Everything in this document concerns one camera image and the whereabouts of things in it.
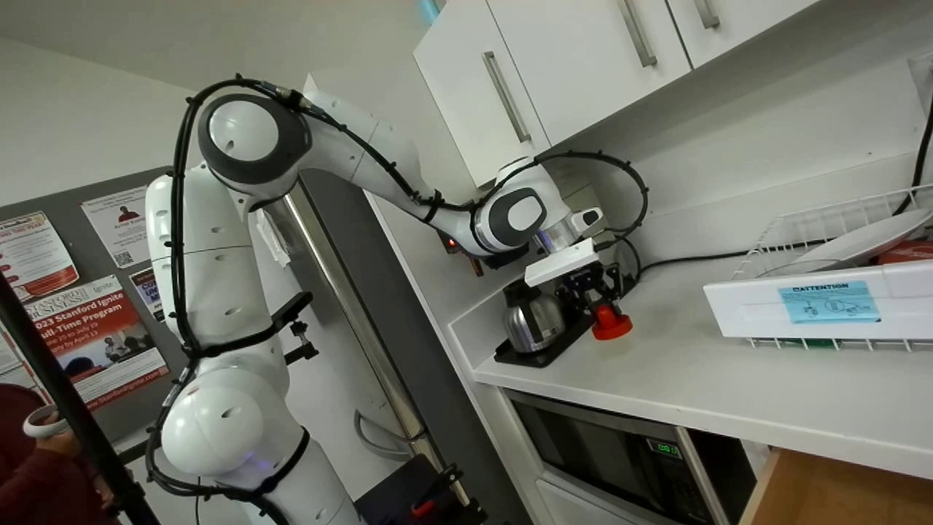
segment digital clock display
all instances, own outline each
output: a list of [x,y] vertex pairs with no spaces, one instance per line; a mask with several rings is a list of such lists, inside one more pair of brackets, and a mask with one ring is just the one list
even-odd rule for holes
[[653,439],[648,439],[648,446],[651,447],[651,450],[665,456],[673,456],[678,459],[683,459],[683,456],[680,455],[680,448],[673,443],[664,443],[663,441],[655,441]]

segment electrical outlet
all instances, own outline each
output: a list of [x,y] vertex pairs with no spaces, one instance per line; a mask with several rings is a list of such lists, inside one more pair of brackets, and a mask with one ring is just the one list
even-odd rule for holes
[[930,100],[933,99],[933,51],[907,59],[907,66],[911,69],[924,113],[929,115]]

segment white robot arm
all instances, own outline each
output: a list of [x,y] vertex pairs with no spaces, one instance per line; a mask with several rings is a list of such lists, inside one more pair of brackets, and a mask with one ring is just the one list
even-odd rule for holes
[[[247,214],[284,197],[302,169],[328,171],[380,195],[479,257],[531,239],[558,253],[602,217],[598,208],[572,213],[547,172],[528,159],[505,166],[494,192],[479,203],[441,206],[420,176],[413,144],[391,124],[320,92],[303,98],[273,89],[278,98],[238,93],[204,109],[196,129],[204,161],[184,176],[181,209],[168,175],[146,194],[148,244],[166,321],[187,343],[193,337],[202,347],[226,345],[268,329]],[[173,254],[178,213],[184,244]],[[587,253],[592,241],[567,269],[594,260]],[[180,263],[186,284],[179,309],[173,266]],[[181,383],[160,421],[162,447],[176,468],[225,487],[262,487],[281,510],[277,521],[361,523],[323,449],[285,405],[289,379],[276,337],[192,363],[193,379]],[[273,490],[270,479],[277,480]]]

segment qr code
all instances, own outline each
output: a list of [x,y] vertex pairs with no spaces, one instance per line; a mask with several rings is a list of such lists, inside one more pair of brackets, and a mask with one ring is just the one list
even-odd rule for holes
[[130,255],[129,251],[121,251],[120,253],[115,253],[114,261],[117,262],[117,266],[126,266],[128,264],[133,264],[132,255]]

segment black pole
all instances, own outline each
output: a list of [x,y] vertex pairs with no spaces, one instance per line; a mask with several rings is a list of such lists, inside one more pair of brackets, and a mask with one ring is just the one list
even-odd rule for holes
[[2,272],[0,321],[52,396],[60,416],[68,421],[84,450],[90,453],[97,469],[113,490],[119,508],[126,513],[133,525],[160,525],[155,513],[149,508],[143,488],[126,472],[116,450],[110,446],[104,431],[97,425],[75,386],[64,374],[39,331],[35,329],[33,321],[29,319],[26,309],[20,304]]

